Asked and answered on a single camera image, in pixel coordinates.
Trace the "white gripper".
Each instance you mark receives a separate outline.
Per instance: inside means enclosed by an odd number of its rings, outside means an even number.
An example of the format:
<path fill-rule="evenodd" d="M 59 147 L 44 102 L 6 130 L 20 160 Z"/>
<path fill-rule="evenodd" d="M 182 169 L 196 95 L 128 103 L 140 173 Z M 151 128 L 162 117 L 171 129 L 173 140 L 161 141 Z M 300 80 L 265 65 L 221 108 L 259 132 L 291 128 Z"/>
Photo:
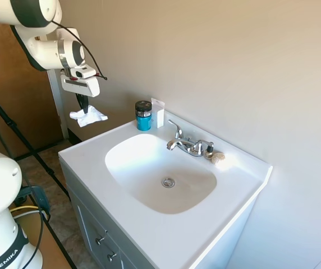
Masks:
<path fill-rule="evenodd" d="M 76 94 L 77 102 L 85 114 L 88 113 L 89 97 L 96 97 L 100 94 L 99 82 L 96 77 L 79 78 L 72 80 L 63 73 L 61 74 L 61 84 L 65 91 Z"/>

